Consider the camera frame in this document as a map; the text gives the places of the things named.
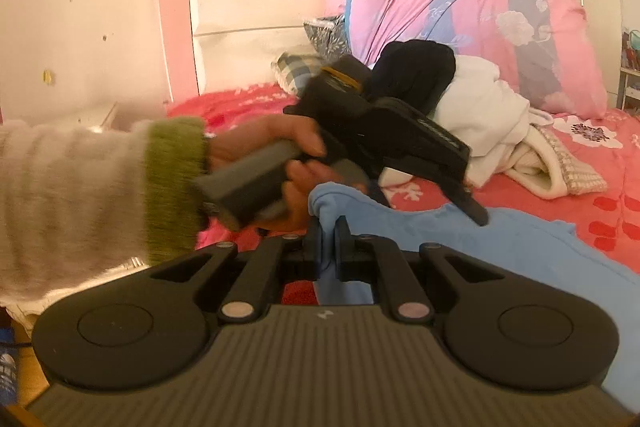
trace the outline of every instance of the beige sleeve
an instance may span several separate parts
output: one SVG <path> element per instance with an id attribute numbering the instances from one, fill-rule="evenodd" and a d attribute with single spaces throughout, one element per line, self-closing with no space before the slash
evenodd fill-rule
<path id="1" fill-rule="evenodd" d="M 33 298 L 146 256 L 148 130 L 0 125 L 0 298 Z"/>

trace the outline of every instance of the knit cuff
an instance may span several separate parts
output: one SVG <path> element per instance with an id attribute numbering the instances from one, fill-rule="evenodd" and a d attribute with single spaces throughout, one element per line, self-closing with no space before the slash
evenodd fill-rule
<path id="1" fill-rule="evenodd" d="M 191 181 L 204 174 L 203 130 L 198 118 L 159 120 L 149 128 L 145 225 L 150 264 L 189 253 L 196 244 L 202 220 Z"/>

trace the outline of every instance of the black cloth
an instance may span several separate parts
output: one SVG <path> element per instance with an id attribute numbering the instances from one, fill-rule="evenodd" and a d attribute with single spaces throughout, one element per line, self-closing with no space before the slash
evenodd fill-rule
<path id="1" fill-rule="evenodd" d="M 399 98 L 423 114 L 438 105 L 456 74 L 453 50 L 433 41 L 389 42 L 364 84 L 363 96 L 373 102 Z"/>

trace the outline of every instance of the dark patterned pillow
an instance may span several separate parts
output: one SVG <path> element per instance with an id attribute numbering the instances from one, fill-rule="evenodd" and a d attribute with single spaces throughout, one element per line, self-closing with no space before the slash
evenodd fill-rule
<path id="1" fill-rule="evenodd" d="M 320 17 L 305 21 L 304 25 L 306 36 L 324 60 L 333 62 L 351 53 L 347 42 L 344 15 Z"/>
<path id="2" fill-rule="evenodd" d="M 278 85 L 289 94 L 302 94 L 309 79 L 320 72 L 324 60 L 317 55 L 283 53 L 271 63 Z"/>

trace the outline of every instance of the ribbed gray surface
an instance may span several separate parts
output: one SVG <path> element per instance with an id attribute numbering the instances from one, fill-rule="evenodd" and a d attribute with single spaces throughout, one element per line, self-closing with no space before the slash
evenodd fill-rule
<path id="1" fill-rule="evenodd" d="M 428 329 L 376 306 L 276 306 L 225 328 L 172 381 L 120 396 L 54 385 L 30 410 L 47 427 L 612 427 L 629 417 L 597 387 L 527 396 L 485 384 Z"/>

